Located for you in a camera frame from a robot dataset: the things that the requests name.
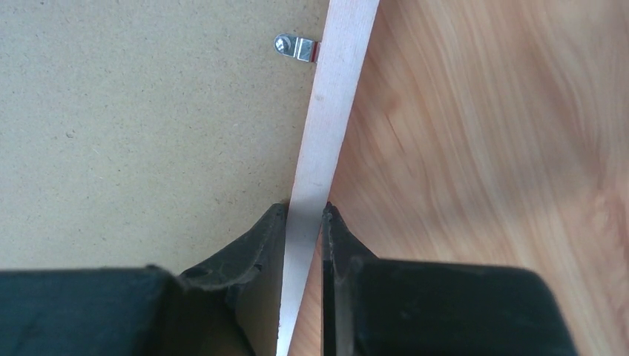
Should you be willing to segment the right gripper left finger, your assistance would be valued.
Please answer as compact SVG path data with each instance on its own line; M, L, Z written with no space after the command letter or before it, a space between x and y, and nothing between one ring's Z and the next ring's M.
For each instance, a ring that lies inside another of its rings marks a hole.
M179 275L158 266L1 273L3 355L274 355L287 209Z

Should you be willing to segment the brown backing board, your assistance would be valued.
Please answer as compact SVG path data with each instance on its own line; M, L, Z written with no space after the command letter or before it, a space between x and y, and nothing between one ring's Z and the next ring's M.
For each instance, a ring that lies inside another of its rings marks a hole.
M3 1L1 267L204 260L286 201L326 1Z

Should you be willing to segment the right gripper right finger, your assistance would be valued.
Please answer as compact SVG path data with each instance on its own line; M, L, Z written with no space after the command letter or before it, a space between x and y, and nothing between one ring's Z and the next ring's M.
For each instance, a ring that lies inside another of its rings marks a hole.
M576 355L558 303L525 268L388 260L328 204L323 355Z

